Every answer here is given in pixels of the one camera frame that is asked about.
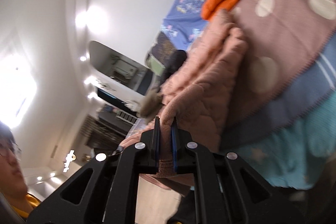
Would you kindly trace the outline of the person's hand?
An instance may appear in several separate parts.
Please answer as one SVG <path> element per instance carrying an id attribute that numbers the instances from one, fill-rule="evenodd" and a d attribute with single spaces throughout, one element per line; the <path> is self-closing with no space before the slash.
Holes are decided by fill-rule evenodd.
<path id="1" fill-rule="evenodd" d="M 123 151 L 125 151 L 127 147 L 132 147 L 137 143 L 148 144 L 150 142 L 150 137 L 152 135 L 152 132 L 153 132 L 153 128 L 146 128 L 124 139 L 119 144 L 119 147 L 118 147 L 120 150 L 120 153 L 123 153 Z"/>

